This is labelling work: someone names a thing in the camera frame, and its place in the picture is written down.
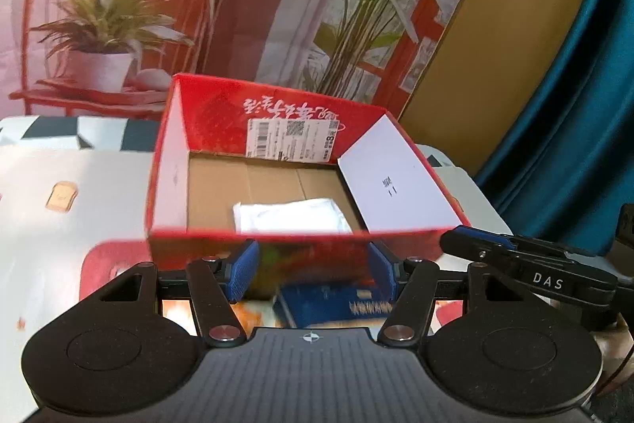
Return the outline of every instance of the blue curtain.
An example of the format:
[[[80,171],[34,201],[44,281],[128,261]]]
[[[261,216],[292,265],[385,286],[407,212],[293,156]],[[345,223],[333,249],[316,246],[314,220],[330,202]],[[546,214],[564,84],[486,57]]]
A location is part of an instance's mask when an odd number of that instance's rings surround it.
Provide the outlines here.
[[[475,180],[518,235],[604,254],[634,202],[634,0],[584,0]]]

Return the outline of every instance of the black cable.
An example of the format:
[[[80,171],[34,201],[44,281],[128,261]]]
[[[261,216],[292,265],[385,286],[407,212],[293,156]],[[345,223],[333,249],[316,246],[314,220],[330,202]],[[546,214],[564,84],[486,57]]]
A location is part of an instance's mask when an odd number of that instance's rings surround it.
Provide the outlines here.
[[[599,387],[597,387],[597,389],[595,389],[595,392],[592,394],[592,398],[595,398],[598,394],[601,393],[602,390],[604,390],[608,385],[610,385],[610,383],[617,377],[619,376],[619,374],[621,374],[621,371],[623,371],[623,369],[625,368],[625,366],[627,365],[627,363],[630,361],[630,359],[632,358],[632,354],[634,354],[634,344],[632,344],[632,346],[630,347],[630,351],[628,352],[628,354],[625,356],[625,358],[623,359],[623,361],[621,362],[621,364],[619,365],[619,367],[616,368],[616,370],[614,370],[614,373],[612,373],[605,382],[603,382],[603,384],[601,384]]]

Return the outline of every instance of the red cardboard box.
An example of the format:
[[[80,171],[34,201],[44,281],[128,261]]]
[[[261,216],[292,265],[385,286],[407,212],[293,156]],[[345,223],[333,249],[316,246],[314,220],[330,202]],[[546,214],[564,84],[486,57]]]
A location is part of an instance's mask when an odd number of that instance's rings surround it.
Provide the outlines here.
[[[258,83],[178,74],[150,179],[152,259],[180,269],[261,247],[256,293],[287,281],[366,276],[366,245],[436,259],[443,231],[468,224],[457,202],[382,107]],[[351,234],[244,235],[232,206],[332,198]]]

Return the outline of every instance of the barcode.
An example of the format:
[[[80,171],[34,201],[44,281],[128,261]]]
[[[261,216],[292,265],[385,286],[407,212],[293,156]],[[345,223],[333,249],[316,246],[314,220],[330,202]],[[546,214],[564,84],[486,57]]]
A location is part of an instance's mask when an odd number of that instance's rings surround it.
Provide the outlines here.
[[[305,122],[306,121],[288,121],[288,126],[286,126],[286,136],[294,137],[303,135]]]
[[[269,122],[258,125],[258,140],[256,142],[256,157],[266,158],[266,143],[269,137]]]

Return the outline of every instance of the yellow wall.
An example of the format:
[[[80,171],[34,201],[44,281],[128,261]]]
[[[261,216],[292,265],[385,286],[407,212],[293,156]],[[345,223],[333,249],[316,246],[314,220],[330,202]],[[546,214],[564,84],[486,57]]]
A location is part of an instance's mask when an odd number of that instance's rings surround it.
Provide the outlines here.
[[[401,123],[474,174],[540,83],[581,0],[463,0]]]

